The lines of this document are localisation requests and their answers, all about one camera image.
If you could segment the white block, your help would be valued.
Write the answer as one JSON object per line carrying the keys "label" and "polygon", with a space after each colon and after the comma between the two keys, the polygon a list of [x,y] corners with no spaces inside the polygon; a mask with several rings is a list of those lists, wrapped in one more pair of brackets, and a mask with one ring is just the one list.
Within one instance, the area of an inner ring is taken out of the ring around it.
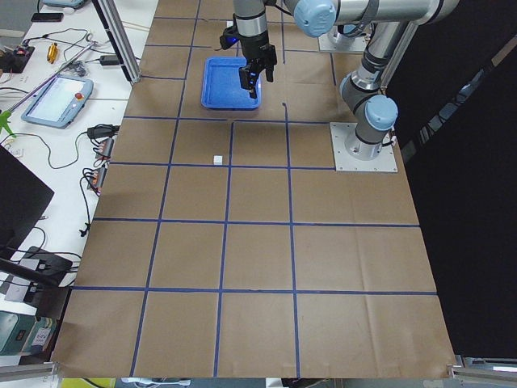
{"label": "white block", "polygon": [[213,156],[213,164],[215,166],[222,166],[223,165],[223,156],[222,155],[214,155]]}

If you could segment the blue plastic tray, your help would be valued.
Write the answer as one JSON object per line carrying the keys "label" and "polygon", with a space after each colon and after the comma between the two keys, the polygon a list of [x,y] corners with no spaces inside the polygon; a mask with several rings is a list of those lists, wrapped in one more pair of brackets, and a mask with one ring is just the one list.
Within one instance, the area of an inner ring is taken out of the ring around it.
{"label": "blue plastic tray", "polygon": [[261,78],[257,83],[257,98],[241,88],[239,68],[246,64],[244,57],[209,57],[205,61],[201,104],[217,110],[248,111],[262,102]]}

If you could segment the black power adapter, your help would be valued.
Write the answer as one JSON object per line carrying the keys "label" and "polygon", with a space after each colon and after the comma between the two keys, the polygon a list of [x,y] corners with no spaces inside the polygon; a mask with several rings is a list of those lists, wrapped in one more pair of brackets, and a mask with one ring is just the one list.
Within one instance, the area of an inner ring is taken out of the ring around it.
{"label": "black power adapter", "polygon": [[99,58],[99,64],[102,66],[119,65],[120,60],[116,55],[103,55]]}

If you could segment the brown paper table cover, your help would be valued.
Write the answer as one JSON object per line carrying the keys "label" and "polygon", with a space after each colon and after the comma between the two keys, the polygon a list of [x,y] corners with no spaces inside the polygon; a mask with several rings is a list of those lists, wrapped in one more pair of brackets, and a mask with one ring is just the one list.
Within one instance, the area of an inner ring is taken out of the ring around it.
{"label": "brown paper table cover", "polygon": [[66,377],[445,376],[404,170],[334,167],[359,56],[269,10],[260,107],[209,110],[204,65],[232,12],[158,3],[53,359]]}

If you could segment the blue teach pendant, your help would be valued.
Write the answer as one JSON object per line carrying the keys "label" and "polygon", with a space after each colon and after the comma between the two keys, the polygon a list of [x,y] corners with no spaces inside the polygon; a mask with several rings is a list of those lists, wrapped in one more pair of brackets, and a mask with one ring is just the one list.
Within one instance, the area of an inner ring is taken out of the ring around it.
{"label": "blue teach pendant", "polygon": [[94,83],[90,79],[58,75],[34,96],[21,119],[63,129],[82,110],[93,89]]}

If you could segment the gold metal cylinder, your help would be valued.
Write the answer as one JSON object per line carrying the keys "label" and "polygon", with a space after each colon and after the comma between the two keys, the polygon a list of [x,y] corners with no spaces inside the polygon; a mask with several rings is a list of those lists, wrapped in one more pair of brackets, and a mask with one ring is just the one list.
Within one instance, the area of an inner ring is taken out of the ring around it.
{"label": "gold metal cylinder", "polygon": [[58,48],[57,43],[51,43],[50,46],[48,47],[48,52],[47,52],[47,57],[46,57],[47,62],[49,64],[53,64],[56,61],[58,52],[59,52],[59,48]]}

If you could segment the black smartphone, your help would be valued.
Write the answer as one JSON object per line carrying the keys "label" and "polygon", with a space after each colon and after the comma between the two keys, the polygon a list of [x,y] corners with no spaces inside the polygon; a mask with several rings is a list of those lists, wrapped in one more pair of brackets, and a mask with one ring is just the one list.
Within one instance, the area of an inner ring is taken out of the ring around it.
{"label": "black smartphone", "polygon": [[62,12],[36,12],[32,15],[31,21],[33,23],[59,23],[64,18]]}

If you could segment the black monitor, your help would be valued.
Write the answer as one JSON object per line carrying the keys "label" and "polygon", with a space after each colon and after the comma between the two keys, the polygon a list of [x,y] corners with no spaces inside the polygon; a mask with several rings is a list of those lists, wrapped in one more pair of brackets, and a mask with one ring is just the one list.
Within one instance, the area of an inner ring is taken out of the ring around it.
{"label": "black monitor", "polygon": [[1,147],[1,257],[9,259],[51,202],[54,191]]}

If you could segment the aluminium frame post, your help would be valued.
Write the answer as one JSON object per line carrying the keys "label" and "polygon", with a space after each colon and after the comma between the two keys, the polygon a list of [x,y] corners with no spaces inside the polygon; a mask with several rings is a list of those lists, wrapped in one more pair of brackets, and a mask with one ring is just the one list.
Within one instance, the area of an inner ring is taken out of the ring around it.
{"label": "aluminium frame post", "polygon": [[141,70],[112,0],[92,0],[96,13],[119,60],[124,76],[131,85],[141,80]]}

